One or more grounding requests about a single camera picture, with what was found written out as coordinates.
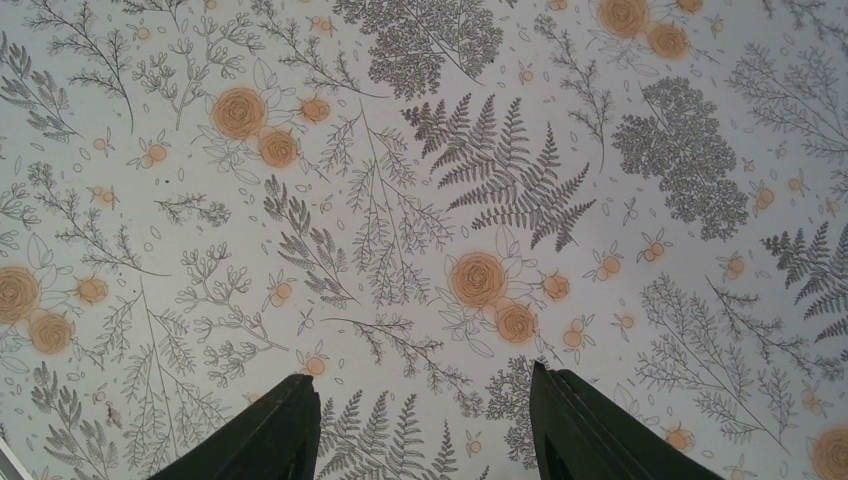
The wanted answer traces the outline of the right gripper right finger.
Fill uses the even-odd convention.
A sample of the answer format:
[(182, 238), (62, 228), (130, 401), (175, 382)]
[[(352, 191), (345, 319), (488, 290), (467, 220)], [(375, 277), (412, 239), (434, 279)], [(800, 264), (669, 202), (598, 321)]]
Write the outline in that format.
[(575, 372), (534, 363), (529, 416), (539, 475), (568, 480), (713, 480)]

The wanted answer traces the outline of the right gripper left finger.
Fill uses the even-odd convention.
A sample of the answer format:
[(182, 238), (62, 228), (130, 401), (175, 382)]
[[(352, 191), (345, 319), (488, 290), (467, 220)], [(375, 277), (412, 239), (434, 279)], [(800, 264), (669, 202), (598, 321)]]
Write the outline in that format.
[(289, 375), (151, 480), (311, 480), (320, 419), (313, 378)]

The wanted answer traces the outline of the floral patterned tablecloth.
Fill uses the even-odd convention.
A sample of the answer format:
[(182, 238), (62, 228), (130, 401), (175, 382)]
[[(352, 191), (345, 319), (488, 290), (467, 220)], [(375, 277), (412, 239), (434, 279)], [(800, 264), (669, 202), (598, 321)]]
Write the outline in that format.
[(144, 479), (280, 379), (320, 479), (534, 479), (532, 367), (847, 475), (843, 1), (5, 1), (1, 438)]

